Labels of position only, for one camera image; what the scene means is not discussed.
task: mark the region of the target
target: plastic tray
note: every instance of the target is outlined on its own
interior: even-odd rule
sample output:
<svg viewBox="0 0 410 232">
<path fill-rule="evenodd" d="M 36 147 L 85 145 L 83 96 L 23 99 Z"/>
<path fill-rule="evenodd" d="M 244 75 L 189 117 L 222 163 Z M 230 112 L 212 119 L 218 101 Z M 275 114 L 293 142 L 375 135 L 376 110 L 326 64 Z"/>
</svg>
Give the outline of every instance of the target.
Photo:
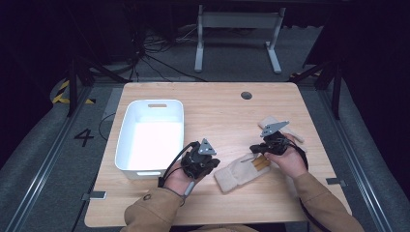
<svg viewBox="0 0 410 232">
<path fill-rule="evenodd" d="M 158 178 L 183 144 L 184 108 L 180 101 L 133 101 L 121 126 L 115 165 L 129 179 Z"/>
</svg>

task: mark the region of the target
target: table top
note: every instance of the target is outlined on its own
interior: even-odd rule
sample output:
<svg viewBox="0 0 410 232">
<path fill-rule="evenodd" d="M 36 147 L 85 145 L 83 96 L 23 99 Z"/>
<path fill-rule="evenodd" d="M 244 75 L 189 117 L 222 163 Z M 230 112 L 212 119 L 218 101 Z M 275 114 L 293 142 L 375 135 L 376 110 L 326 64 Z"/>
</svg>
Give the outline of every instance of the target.
<svg viewBox="0 0 410 232">
<path fill-rule="evenodd" d="M 250 100 L 241 97 L 244 92 Z M 258 122 L 267 116 L 288 120 L 288 127 L 305 139 L 309 171 L 350 212 L 340 185 L 328 186 L 335 171 L 311 121 L 298 87 L 293 83 L 179 82 L 129 83 L 120 99 L 108 137 L 94 191 L 106 191 L 105 200 L 91 200 L 85 223 L 90 227 L 123 226 L 124 211 L 157 179 L 130 180 L 115 166 L 116 145 L 127 106 L 136 100 L 178 100 L 183 104 L 184 147 L 207 138 L 220 160 L 216 170 L 249 153 L 263 142 Z M 213 173 L 194 189 L 178 211 L 175 225 L 259 223 L 306 220 L 292 185 L 277 167 L 228 193 L 222 193 Z"/>
</svg>

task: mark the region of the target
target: hand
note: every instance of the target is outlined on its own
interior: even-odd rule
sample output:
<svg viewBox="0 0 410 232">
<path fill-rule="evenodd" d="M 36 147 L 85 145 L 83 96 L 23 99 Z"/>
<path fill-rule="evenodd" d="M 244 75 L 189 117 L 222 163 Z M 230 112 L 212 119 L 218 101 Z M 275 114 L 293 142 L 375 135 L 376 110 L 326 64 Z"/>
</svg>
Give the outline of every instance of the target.
<svg viewBox="0 0 410 232">
<path fill-rule="evenodd" d="M 290 134 L 285 133 L 284 136 L 293 142 L 295 141 L 294 137 Z M 268 160 L 275 162 L 280 167 L 280 170 L 292 179 L 295 179 L 308 172 L 304 161 L 293 147 L 289 146 L 281 156 L 271 153 L 265 153 L 264 156 Z"/>
<path fill-rule="evenodd" d="M 187 174 L 185 174 L 184 170 L 181 168 L 181 161 L 178 160 L 169 170 L 168 177 L 166 178 L 163 186 L 167 189 L 175 191 L 179 195 L 184 195 L 185 190 L 192 181 L 193 178 L 188 177 Z"/>
</svg>

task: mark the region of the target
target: bin handle cutout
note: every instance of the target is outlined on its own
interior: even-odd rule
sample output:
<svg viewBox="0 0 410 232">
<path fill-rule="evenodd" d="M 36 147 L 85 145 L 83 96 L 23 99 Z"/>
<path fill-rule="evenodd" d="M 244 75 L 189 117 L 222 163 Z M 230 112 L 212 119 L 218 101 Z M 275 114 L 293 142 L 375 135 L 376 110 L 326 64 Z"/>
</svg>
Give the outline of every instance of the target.
<svg viewBox="0 0 410 232">
<path fill-rule="evenodd" d="M 160 176 L 159 171 L 149 171 L 149 172 L 136 172 L 138 176 Z"/>
<path fill-rule="evenodd" d="M 150 108 L 167 108 L 166 104 L 161 104 L 161 103 L 153 103 L 153 104 L 148 104 L 148 107 Z"/>
</svg>

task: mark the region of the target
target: sleeve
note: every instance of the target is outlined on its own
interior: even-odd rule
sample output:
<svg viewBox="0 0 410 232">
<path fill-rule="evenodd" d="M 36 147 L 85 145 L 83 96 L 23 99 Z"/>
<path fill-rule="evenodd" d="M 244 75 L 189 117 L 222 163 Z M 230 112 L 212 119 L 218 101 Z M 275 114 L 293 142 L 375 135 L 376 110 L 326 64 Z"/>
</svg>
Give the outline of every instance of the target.
<svg viewBox="0 0 410 232">
<path fill-rule="evenodd" d="M 312 216 L 309 220 L 315 231 L 364 231 L 343 204 L 310 173 L 296 178 L 294 183 L 303 207 Z"/>
<path fill-rule="evenodd" d="M 165 188 L 154 188 L 130 205 L 125 211 L 126 227 L 129 231 L 169 231 L 183 199 Z"/>
</svg>

